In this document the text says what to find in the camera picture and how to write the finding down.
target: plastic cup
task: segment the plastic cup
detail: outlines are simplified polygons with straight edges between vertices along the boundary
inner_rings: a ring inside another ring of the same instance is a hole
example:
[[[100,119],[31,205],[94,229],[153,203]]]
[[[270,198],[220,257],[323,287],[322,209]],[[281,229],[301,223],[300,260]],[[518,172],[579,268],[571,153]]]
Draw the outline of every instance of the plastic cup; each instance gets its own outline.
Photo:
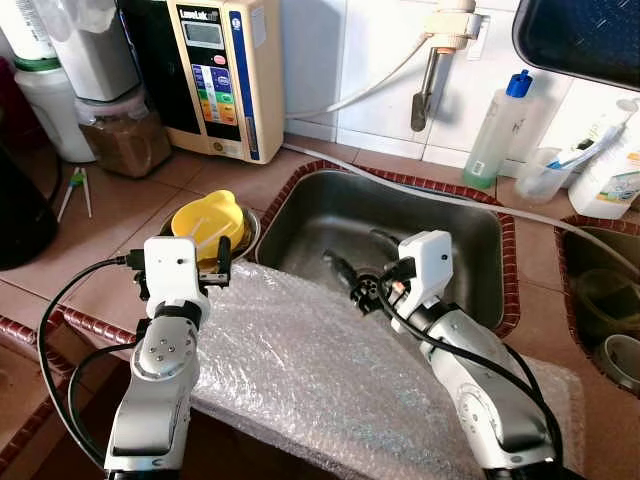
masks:
[[[547,203],[551,200],[571,174],[571,169],[547,167],[559,152],[559,148],[535,150],[518,172],[514,187],[516,193],[531,203]]]

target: cable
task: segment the cable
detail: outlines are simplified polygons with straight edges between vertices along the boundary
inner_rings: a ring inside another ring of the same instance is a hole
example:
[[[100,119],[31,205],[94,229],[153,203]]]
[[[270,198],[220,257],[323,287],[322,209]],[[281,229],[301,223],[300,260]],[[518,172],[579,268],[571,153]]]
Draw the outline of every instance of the cable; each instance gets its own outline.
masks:
[[[127,257],[116,257],[111,258],[109,260],[103,260],[101,262],[95,263],[90,267],[85,268],[81,272],[77,273],[69,283],[67,283],[62,290],[58,292],[58,294],[53,297],[53,300],[47,306],[47,309],[40,320],[40,325],[38,326],[38,358],[40,360],[40,368],[42,370],[42,376],[44,377],[44,383],[47,386],[47,390],[49,391],[49,396],[51,397],[51,401],[53,402],[53,406],[55,407],[62,423],[66,427],[67,431],[71,435],[71,437],[76,441],[80,449],[91,459],[96,466],[102,470],[104,468],[104,457],[97,455],[93,450],[91,442],[87,441],[86,438],[82,436],[82,433],[79,432],[75,426],[69,414],[64,408],[63,401],[58,396],[58,392],[56,390],[55,382],[53,380],[53,375],[51,374],[51,370],[49,369],[49,362],[47,360],[47,343],[46,343],[46,331],[47,331],[47,323],[49,321],[49,317],[53,313],[56,305],[60,301],[60,299],[64,296],[64,294],[76,283],[78,283],[82,278],[87,275],[99,270],[108,265],[123,265],[127,262]]]
[[[516,352],[513,348],[511,348],[506,343],[504,343],[503,345],[507,349],[507,352],[509,352],[509,355],[511,355],[513,359],[516,362],[518,362],[518,365],[520,365],[520,368],[522,369],[522,371],[527,377],[527,380],[529,381],[529,385],[531,385],[531,390],[533,390],[533,392],[539,398],[543,398],[542,390],[540,390],[540,385],[538,385],[538,380],[536,380],[536,376],[533,374],[533,372],[529,368],[529,365],[527,365],[527,362],[524,361],[524,358],[522,358],[518,352]]]
[[[579,227],[576,227],[575,225],[571,225],[569,223],[562,222],[560,220],[555,220],[553,218],[545,217],[543,215],[538,215],[536,213],[523,212],[520,210],[515,210],[513,208],[499,207],[497,205],[490,205],[487,203],[474,202],[471,200],[463,200],[460,198],[446,197],[444,195],[425,192],[423,190],[407,187],[405,185],[401,185],[398,183],[394,183],[390,180],[385,180],[384,178],[377,177],[376,175],[366,172],[349,163],[343,162],[342,160],[338,160],[337,158],[332,157],[330,155],[325,155],[324,153],[316,152],[315,150],[309,150],[308,148],[298,147],[290,143],[284,143],[282,146],[288,150],[304,153],[305,155],[309,155],[315,158],[319,158],[320,160],[325,160],[327,162],[333,163],[334,165],[337,165],[351,173],[355,173],[356,175],[359,175],[363,178],[371,180],[372,182],[378,183],[380,185],[391,188],[398,192],[403,192],[409,195],[413,195],[418,198],[425,198],[427,200],[433,200],[435,202],[441,202],[441,203],[449,203],[451,205],[458,205],[461,207],[471,207],[471,208],[476,208],[478,210],[486,210],[493,213],[502,213],[505,215],[512,215],[514,217],[526,218],[527,220],[532,220],[534,222],[539,222],[539,223],[545,223],[547,225],[561,228],[568,232],[574,233],[579,237],[582,237],[585,240],[588,240],[594,245],[600,247],[602,250],[607,252],[614,259],[616,259],[618,262],[624,265],[627,269],[629,269],[635,277],[640,277],[640,268],[638,268],[638,266],[631,263],[627,258],[625,258],[623,255],[621,255],[617,251],[615,251],[613,248],[611,248],[609,245],[604,243],[599,238],[595,237],[594,235],[591,235],[590,233],[585,232],[584,230],[582,230]]]
[[[387,299],[386,296],[386,289],[384,286],[384,282],[387,280],[387,277],[389,276],[389,272],[385,273],[384,275],[382,275],[379,279],[378,279],[378,298],[380,299],[380,303],[382,304],[384,310],[394,319],[396,319],[398,322],[400,322],[400,324],[402,324],[402,326],[407,329],[414,337],[428,343],[429,345],[435,347],[435,348],[439,348],[441,350],[444,350],[446,352],[451,353],[452,355],[470,360],[474,363],[477,363],[480,366],[483,366],[485,368],[488,368],[489,370],[492,370],[493,372],[497,373],[498,375],[502,376],[505,380],[509,381],[510,383],[512,383],[515,387],[517,387],[519,390],[521,390],[525,395],[527,395],[535,404],[536,406],[542,411],[542,413],[545,416],[545,419],[547,421],[547,426],[549,428],[549,434],[551,436],[551,442],[553,444],[553,448],[555,450],[556,453],[556,458],[555,461],[557,463],[557,468],[558,468],[558,473],[559,473],[559,477],[558,478],[562,478],[563,476],[563,461],[564,461],[564,450],[563,450],[563,445],[562,445],[562,432],[560,430],[560,425],[558,424],[558,420],[556,419],[555,415],[553,414],[553,412],[551,411],[551,409],[549,408],[549,406],[544,402],[544,400],[538,396],[536,394],[536,392],[532,389],[532,387],[530,387],[529,385],[527,385],[525,382],[523,382],[520,378],[518,378],[517,376],[515,376],[513,373],[511,373],[509,370],[507,370],[506,368],[504,368],[501,365],[498,365],[495,362],[492,362],[489,359],[486,359],[484,357],[481,357],[480,355],[477,355],[473,352],[470,352],[468,350],[464,350],[462,348],[456,347],[454,345],[449,345],[448,343],[442,342],[440,340],[437,340],[433,337],[431,337],[430,335],[422,332],[421,330],[417,329],[416,327],[414,327],[411,323],[409,323],[407,320],[405,320],[402,316],[400,316],[400,314],[398,314],[398,312],[391,306],[391,304],[389,304],[389,300]]]
[[[122,350],[128,350],[130,348],[134,348],[137,343],[126,343],[123,345],[112,345],[110,347],[101,348],[100,350],[96,350],[91,355],[86,357],[80,364],[76,367],[71,375],[71,379],[69,380],[69,389],[67,391],[67,404],[69,405],[69,411],[71,413],[71,423],[73,426],[80,432],[80,434],[87,440],[94,451],[94,454],[100,457],[106,457],[106,453],[101,451],[100,448],[93,442],[91,439],[89,432],[84,426],[82,419],[80,418],[80,412],[76,408],[76,390],[78,387],[78,382],[82,377],[82,373],[87,368],[87,366],[103,355],[107,355],[113,352],[120,352]]]
[[[287,113],[286,114],[286,118],[287,119],[307,118],[307,117],[315,117],[316,115],[322,115],[323,113],[335,112],[336,110],[340,110],[341,108],[344,108],[344,107],[346,107],[348,105],[351,105],[352,103],[356,102],[357,100],[360,100],[361,98],[366,97],[367,95],[372,93],[374,90],[376,90],[380,85],[382,85],[387,80],[389,80],[391,77],[393,77],[402,67],[404,67],[407,64],[407,62],[409,60],[411,60],[411,58],[413,58],[413,56],[416,53],[418,53],[418,51],[422,48],[422,46],[427,42],[427,40],[430,37],[431,37],[431,35],[426,34],[426,33],[422,33],[418,37],[418,40],[416,41],[415,45],[413,46],[411,52],[406,57],[404,57],[402,59],[402,61],[398,64],[398,66],[396,66],[393,70],[391,70],[384,77],[382,77],[380,80],[378,80],[374,84],[370,85],[369,87],[364,88],[364,89],[354,93],[353,95],[350,95],[349,97],[345,98],[344,100],[340,100],[339,102],[334,103],[332,105],[328,105],[326,107],[322,107],[322,108],[320,108],[320,109],[318,109],[316,111]]]

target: plastic bottle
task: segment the plastic bottle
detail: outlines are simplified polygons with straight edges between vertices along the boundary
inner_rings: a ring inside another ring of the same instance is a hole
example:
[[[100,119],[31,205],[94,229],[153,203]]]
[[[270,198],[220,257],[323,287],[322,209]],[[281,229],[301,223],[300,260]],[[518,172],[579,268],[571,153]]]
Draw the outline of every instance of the plastic bottle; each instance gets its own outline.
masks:
[[[40,60],[56,56],[31,0],[2,0],[0,28],[18,57]]]
[[[95,161],[78,128],[73,106],[75,95],[58,60],[17,58],[15,65],[15,81],[60,156],[72,163]]]
[[[464,167],[464,182],[474,188],[494,184],[500,167],[507,158],[509,146],[525,119],[525,99],[532,78],[528,70],[511,77],[506,90],[498,90],[480,127],[469,159]]]
[[[576,211],[588,217],[618,219],[640,195],[640,116],[619,140],[591,162],[569,188]]]

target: green lid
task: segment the green lid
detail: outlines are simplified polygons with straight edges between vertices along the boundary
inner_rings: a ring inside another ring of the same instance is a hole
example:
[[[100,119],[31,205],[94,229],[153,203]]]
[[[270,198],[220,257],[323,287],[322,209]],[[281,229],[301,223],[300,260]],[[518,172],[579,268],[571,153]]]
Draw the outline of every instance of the green lid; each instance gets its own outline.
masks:
[[[43,58],[42,60],[27,60],[25,58],[16,57],[13,61],[18,70],[24,72],[43,72],[45,70],[55,70],[60,68],[60,62],[57,57]]]

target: metal bowl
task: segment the metal bowl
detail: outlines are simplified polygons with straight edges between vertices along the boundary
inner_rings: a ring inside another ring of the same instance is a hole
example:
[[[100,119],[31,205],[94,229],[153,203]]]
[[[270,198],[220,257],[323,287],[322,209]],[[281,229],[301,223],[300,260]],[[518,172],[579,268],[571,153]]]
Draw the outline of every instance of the metal bowl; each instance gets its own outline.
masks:
[[[246,207],[242,208],[242,215],[244,217],[244,235],[242,236],[242,240],[238,246],[231,252],[231,260],[238,260],[247,256],[258,244],[258,240],[260,239],[260,219],[256,215],[256,213]],[[173,216],[178,212],[175,210],[172,212],[166,220],[162,224],[162,228],[160,229],[160,233],[158,234],[161,237],[173,237],[173,232],[171,231],[171,220],[173,220]],[[206,260],[200,260],[198,262],[198,268],[201,272],[212,272],[217,269],[217,259],[208,258]]]

